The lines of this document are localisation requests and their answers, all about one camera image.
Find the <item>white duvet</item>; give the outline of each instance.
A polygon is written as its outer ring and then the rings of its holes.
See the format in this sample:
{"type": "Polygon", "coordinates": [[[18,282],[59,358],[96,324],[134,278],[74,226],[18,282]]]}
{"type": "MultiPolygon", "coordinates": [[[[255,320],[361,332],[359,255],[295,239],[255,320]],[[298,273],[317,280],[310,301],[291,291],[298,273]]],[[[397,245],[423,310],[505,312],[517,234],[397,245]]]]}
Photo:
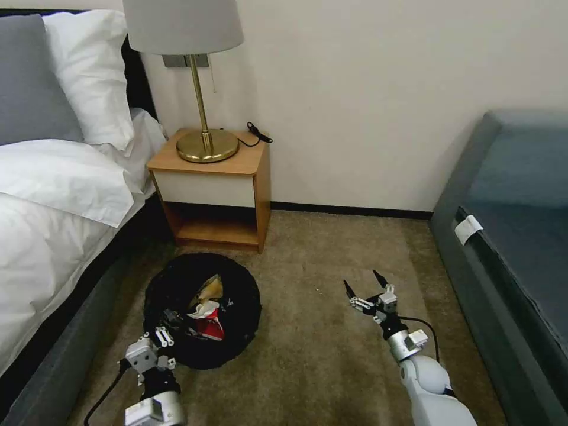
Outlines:
{"type": "Polygon", "coordinates": [[[60,140],[0,147],[0,375],[152,193],[144,165],[164,138],[148,113],[133,122],[128,156],[60,140]]]}

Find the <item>white bed sheet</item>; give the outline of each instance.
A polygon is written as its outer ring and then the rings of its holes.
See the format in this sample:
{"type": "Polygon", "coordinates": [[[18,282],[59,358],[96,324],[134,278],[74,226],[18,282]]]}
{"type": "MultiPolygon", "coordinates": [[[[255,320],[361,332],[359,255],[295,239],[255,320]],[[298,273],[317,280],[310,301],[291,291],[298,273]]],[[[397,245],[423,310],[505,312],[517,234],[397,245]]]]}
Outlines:
{"type": "Polygon", "coordinates": [[[0,193],[0,375],[154,193],[146,163],[165,143],[163,131],[146,111],[131,114],[135,137],[126,152],[109,144],[97,147],[143,193],[133,193],[134,205],[118,228],[0,193]]]}

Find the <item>plastic bag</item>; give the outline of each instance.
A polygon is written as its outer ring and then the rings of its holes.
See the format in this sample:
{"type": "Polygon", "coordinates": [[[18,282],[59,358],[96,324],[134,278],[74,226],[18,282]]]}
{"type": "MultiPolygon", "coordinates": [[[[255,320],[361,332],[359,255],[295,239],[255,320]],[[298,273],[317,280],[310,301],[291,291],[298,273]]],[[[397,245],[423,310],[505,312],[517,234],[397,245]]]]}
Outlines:
{"type": "Polygon", "coordinates": [[[260,294],[254,277],[228,257],[212,253],[183,254],[167,264],[146,289],[144,331],[153,335],[164,326],[175,345],[177,362],[194,369],[220,367],[238,356],[252,341],[259,326],[260,294]],[[205,281],[221,276],[223,294],[218,319],[224,330],[220,341],[196,335],[188,315],[190,303],[205,281]]]}

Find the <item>lamp cord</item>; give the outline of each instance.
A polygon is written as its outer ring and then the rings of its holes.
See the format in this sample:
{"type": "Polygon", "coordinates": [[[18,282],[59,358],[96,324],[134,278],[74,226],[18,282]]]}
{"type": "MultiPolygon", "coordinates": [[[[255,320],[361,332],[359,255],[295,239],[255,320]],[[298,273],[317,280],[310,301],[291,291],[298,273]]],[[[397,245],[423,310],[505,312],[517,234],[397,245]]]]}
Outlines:
{"type": "Polygon", "coordinates": [[[249,147],[249,148],[255,147],[260,143],[260,141],[264,141],[266,143],[272,143],[272,138],[269,138],[267,135],[262,134],[260,132],[260,130],[258,129],[258,127],[256,127],[252,122],[249,121],[247,123],[247,127],[248,127],[248,131],[251,132],[253,135],[255,135],[258,138],[256,143],[253,143],[253,144],[247,144],[244,140],[239,139],[247,147],[249,147]]]}

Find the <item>black cable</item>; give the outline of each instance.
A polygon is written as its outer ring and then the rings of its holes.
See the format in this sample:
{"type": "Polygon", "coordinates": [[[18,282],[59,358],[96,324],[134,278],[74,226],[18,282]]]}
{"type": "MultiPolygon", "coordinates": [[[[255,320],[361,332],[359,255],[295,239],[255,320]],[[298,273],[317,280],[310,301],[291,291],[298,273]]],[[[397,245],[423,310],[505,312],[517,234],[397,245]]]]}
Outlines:
{"type": "Polygon", "coordinates": [[[255,147],[255,146],[257,146],[257,145],[260,143],[260,138],[259,138],[255,143],[253,143],[252,145],[247,144],[247,143],[246,143],[244,140],[242,140],[242,139],[239,139],[239,140],[240,140],[243,144],[245,144],[247,147],[249,147],[249,148],[255,147]]]}
{"type": "Polygon", "coordinates": [[[247,147],[249,147],[249,148],[255,147],[255,146],[257,146],[257,145],[260,143],[260,141],[264,141],[264,142],[266,142],[266,143],[272,143],[272,139],[269,138],[267,135],[262,134],[262,133],[260,132],[259,128],[256,127],[252,122],[249,121],[249,122],[247,123],[247,127],[248,127],[248,131],[249,131],[249,132],[251,132],[251,133],[252,133],[253,135],[255,135],[257,138],[259,138],[259,139],[256,141],[256,143],[254,143],[254,144],[252,144],[252,145],[251,145],[251,144],[247,144],[247,143],[246,143],[244,140],[242,140],[242,139],[239,139],[239,140],[240,140],[243,144],[245,144],[247,147]]]}
{"type": "Polygon", "coordinates": [[[99,408],[100,404],[102,404],[103,401],[107,398],[108,394],[112,392],[114,387],[117,385],[117,383],[120,381],[120,379],[122,379],[122,376],[124,376],[124,373],[126,373],[126,371],[129,368],[130,368],[130,363],[128,362],[128,360],[126,358],[122,358],[120,360],[120,367],[118,369],[117,376],[112,381],[111,385],[108,387],[108,389],[105,391],[105,393],[103,393],[102,396],[99,398],[99,400],[93,405],[93,408],[91,408],[91,410],[89,410],[89,412],[85,416],[83,426],[89,426],[89,419],[91,418],[93,413],[96,411],[97,408],[99,408]]]}
{"type": "Polygon", "coordinates": [[[438,337],[436,336],[436,332],[434,331],[434,327],[432,327],[428,322],[424,321],[423,319],[420,318],[414,318],[414,317],[403,317],[402,315],[398,316],[401,320],[406,320],[406,321],[416,321],[416,322],[421,322],[422,324],[426,325],[430,331],[432,332],[432,336],[434,337],[434,346],[436,347],[436,361],[440,362],[440,349],[438,348],[438,337]]]}

